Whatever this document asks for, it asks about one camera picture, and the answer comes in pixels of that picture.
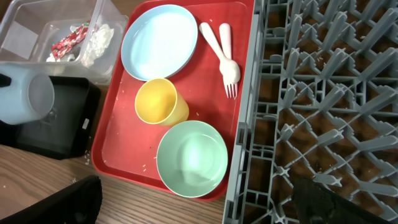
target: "bowl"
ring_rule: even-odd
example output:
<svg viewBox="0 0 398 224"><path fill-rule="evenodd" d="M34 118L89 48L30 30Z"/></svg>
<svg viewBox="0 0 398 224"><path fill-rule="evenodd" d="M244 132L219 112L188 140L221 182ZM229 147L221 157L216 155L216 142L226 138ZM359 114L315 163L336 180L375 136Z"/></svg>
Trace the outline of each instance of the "bowl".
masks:
<svg viewBox="0 0 398 224"><path fill-rule="evenodd" d="M172 192L201 197L223 180L228 153L215 128L202 121L184 121L163 136L156 165L160 178Z"/></svg>

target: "table surface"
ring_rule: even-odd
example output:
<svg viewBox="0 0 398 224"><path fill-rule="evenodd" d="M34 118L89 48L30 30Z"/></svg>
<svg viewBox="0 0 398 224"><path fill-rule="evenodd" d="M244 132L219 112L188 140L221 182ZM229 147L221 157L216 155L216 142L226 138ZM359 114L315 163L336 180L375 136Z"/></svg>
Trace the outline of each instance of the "table surface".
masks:
<svg viewBox="0 0 398 224"><path fill-rule="evenodd" d="M112 1L122 14L128 16L143 2ZM107 89L102 87L101 90L101 102L91 136L94 136ZM84 157L57 161L0 145L0 219L62 190L74 180L99 175L91 163L86 165L86 161ZM197 202L99 176L103 203L97 223L221 223L225 197L211 203Z"/></svg>

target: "light blue plate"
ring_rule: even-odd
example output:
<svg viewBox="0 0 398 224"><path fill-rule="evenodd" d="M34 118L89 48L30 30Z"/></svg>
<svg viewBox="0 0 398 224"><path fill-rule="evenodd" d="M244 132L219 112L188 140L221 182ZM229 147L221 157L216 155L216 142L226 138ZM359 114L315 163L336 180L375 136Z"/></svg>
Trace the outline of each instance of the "light blue plate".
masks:
<svg viewBox="0 0 398 224"><path fill-rule="evenodd" d="M198 38L194 16L176 5L143 13L124 37L121 56L126 71L148 81L177 73L190 60Z"/></svg>

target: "food wrapper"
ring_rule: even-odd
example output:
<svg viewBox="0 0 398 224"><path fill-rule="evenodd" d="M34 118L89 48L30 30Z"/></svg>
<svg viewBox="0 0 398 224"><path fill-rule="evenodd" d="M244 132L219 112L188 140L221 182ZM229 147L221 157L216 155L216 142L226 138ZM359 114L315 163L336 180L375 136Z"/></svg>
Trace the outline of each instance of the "food wrapper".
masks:
<svg viewBox="0 0 398 224"><path fill-rule="evenodd" d="M63 56L65 56L68 52L72 50L73 46L79 44L86 37L89 25L90 21L87 21L86 23L78 27L74 32L69 34L66 38L54 44L51 47L51 53L54 56L54 59L55 60L61 59Z"/></svg>

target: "gray dish rack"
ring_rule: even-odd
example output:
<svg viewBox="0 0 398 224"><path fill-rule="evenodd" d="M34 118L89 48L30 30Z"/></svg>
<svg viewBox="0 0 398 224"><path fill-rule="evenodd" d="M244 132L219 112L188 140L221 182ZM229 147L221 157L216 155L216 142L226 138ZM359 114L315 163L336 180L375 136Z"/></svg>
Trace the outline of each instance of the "gray dish rack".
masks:
<svg viewBox="0 0 398 224"><path fill-rule="evenodd" d="M398 223L396 7L255 2L223 223L298 223L299 176Z"/></svg>

